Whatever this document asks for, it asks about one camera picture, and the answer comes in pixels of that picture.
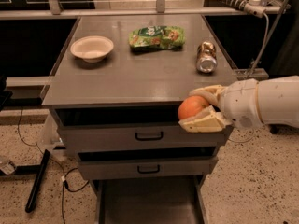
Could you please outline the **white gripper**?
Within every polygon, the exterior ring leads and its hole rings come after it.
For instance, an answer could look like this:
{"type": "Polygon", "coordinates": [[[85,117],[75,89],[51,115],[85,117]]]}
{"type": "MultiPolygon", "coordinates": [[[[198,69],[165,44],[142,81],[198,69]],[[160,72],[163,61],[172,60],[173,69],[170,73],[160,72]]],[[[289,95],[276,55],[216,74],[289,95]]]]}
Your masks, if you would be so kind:
{"type": "Polygon", "coordinates": [[[263,123],[257,108],[257,88],[258,81],[248,79],[234,82],[226,88],[211,85],[194,89],[189,95],[201,96],[211,106],[178,124],[189,133],[220,132],[231,124],[238,129],[260,128],[263,123]],[[221,112],[217,112],[212,105],[218,106],[221,112]]]}

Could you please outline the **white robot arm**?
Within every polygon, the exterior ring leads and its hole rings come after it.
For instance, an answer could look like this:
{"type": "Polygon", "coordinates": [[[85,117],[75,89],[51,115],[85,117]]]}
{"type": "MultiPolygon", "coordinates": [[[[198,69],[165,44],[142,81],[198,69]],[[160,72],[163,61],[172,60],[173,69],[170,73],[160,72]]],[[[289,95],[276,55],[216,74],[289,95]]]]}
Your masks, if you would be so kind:
{"type": "Polygon", "coordinates": [[[208,106],[181,119],[179,125],[189,133],[220,132],[228,126],[237,129],[264,125],[299,127],[299,76],[258,81],[236,81],[229,86],[213,85],[189,93],[201,96],[208,106]]]}

